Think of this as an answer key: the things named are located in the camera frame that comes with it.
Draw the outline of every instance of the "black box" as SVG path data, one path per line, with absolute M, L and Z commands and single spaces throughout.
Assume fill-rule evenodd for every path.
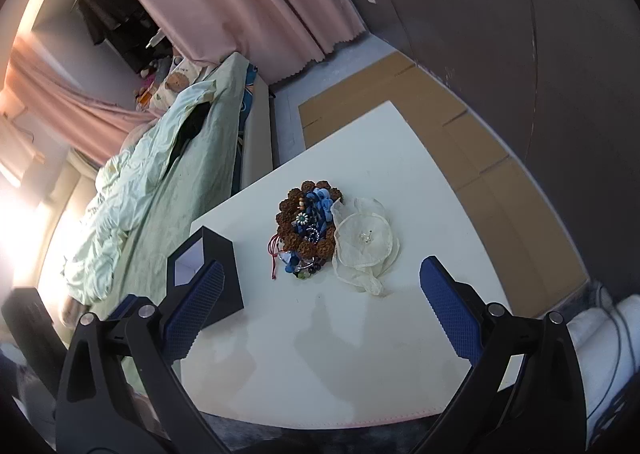
M 198 271 L 213 260 L 222 264 L 225 287 L 202 329 L 244 308 L 233 243 L 215 231 L 201 227 L 169 256 L 166 263 L 166 293 L 169 295 L 175 286 L 190 283 Z

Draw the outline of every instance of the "white table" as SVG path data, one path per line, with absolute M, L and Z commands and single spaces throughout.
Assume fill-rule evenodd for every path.
M 298 280 L 267 244 L 289 189 L 328 180 L 346 198 L 373 197 L 401 243 L 373 297 L 330 264 Z M 471 222 L 411 127 L 385 102 L 258 180 L 191 225 L 234 243 L 244 310 L 198 335 L 182 382 L 198 409 L 291 428 L 393 423 L 443 411 L 469 368 L 458 358 L 419 285 L 436 255 L 487 302 L 509 307 Z M 513 383 L 512 362 L 503 386 Z

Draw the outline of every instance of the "jewelry pile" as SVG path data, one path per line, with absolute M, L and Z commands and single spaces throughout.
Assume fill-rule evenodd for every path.
M 273 258 L 271 278 L 275 277 L 276 257 L 285 271 L 298 278 L 311 277 L 331 259 L 335 249 L 335 225 L 331 207 L 342 199 L 342 193 L 327 181 L 305 181 L 291 189 L 280 202 L 276 215 L 278 232 L 268 246 Z

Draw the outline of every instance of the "red cord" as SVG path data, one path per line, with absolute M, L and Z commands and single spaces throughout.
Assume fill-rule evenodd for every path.
M 273 266 L 271 268 L 271 278 L 276 278 L 276 257 L 278 256 L 278 241 L 280 240 L 280 236 L 276 233 L 267 246 L 267 250 L 271 256 L 271 262 L 273 262 Z

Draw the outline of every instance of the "floor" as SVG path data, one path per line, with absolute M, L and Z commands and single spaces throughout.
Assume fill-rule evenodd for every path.
M 366 34 L 356 42 L 343 45 L 324 61 L 272 87 L 276 96 L 273 101 L 278 142 L 276 164 L 282 165 L 305 150 L 300 104 L 394 51 L 384 40 Z

